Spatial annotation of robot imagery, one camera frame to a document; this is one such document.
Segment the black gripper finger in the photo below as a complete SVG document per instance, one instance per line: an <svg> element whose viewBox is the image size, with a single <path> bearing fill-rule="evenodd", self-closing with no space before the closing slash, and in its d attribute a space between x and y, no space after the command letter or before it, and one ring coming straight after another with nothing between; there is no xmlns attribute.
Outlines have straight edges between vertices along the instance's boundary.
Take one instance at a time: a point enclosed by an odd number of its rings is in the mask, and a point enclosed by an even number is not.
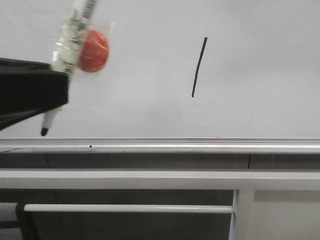
<svg viewBox="0 0 320 240"><path fill-rule="evenodd" d="M69 79L50 64L0 59L0 129L67 104Z"/></svg>

